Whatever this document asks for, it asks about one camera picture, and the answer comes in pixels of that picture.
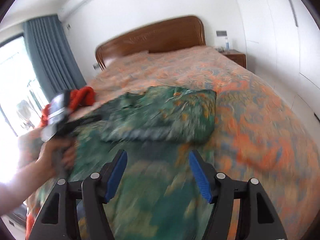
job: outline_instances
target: human hand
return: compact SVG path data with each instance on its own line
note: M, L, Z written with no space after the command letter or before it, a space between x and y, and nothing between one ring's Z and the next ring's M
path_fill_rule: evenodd
M36 162L39 163L44 168L45 172L49 174L50 178L52 178L56 175L52 156L60 149L67 149L63 153L61 162L66 169L72 168L76 158L75 143L75 139L51 138L42 145L39 158Z

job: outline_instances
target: blue gripper pad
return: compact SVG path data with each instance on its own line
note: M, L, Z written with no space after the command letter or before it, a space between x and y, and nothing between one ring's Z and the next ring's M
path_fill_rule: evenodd
M116 163L116 166L114 167L111 173L109 181L107 182L108 190L106 192L106 195L104 196L107 203L116 195L116 191L118 189L124 170L127 166L127 162L128 154L126 151L123 151L118 162Z
M196 155L193 151L189 153L189 165L199 187L200 193L208 203L211 203L213 196L210 190L210 183L205 175L204 163L205 162L202 160L199 153L196 153Z

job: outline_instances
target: green patterned garment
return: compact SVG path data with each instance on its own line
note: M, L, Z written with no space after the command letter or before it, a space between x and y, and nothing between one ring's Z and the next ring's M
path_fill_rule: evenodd
M70 181L81 180L110 162L119 149L128 164L116 196L104 205L116 239L201 239L211 207L202 200L188 165L188 153L214 130L216 93L181 87L150 87L143 95L124 94L92 114L103 120L79 127L77 159ZM41 203L55 180L38 192ZM89 239L82 202L82 239Z

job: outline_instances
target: forearm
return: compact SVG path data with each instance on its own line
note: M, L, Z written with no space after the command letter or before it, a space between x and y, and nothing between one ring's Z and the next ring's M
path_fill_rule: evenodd
M0 192L0 215L23 203L34 191L53 177L53 172L41 160L19 170Z

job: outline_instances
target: silver screw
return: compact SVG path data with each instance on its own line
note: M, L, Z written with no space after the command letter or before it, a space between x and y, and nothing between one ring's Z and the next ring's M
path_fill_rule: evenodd
M219 172L218 174L217 174L217 178L218 179L224 179L226 177L226 175L224 174L224 173L222 173L222 172Z
M258 179L256 179L256 178L252 178L252 179L250 179L250 181L254 185L257 185L259 183Z
M58 185L63 185L63 184L65 184L65 182L66 182L65 179L59 179L57 183L58 183Z
M91 175L90 175L90 178L91 179L97 179L97 178L99 178L100 177L100 174L98 173L98 172L94 172L94 173L92 173Z

